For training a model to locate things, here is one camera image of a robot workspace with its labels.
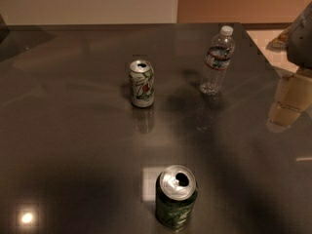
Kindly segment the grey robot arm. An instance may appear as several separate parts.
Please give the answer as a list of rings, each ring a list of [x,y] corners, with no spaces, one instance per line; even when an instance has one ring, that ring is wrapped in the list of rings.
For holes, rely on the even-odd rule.
[[[291,25],[287,40],[287,58],[299,67],[312,69],[312,2]]]

